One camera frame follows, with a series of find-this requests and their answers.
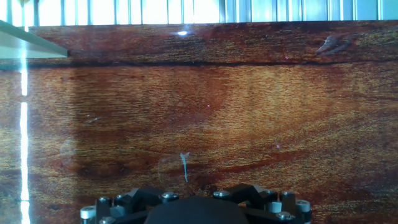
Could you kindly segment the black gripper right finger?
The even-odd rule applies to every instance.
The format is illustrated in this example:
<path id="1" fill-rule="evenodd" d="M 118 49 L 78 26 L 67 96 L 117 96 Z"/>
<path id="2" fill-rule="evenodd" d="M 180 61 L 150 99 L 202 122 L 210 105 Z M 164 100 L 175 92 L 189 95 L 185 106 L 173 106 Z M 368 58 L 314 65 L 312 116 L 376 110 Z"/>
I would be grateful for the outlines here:
<path id="1" fill-rule="evenodd" d="M 310 202 L 293 192 L 277 192 L 258 185 L 238 184 L 213 192 L 213 198 L 233 203 L 248 224 L 311 224 Z"/>

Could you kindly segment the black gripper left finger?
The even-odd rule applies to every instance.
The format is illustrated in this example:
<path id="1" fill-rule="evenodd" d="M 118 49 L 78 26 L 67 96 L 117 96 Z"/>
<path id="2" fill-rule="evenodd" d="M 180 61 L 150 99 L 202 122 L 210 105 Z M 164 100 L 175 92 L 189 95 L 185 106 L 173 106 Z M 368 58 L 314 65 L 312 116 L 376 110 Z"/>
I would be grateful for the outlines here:
<path id="1" fill-rule="evenodd" d="M 99 223 L 144 223 L 146 217 L 139 218 L 156 207 L 179 199 L 176 192 L 155 187 L 134 188 L 115 197 L 102 196 L 94 205 L 80 209 L 81 224 Z"/>

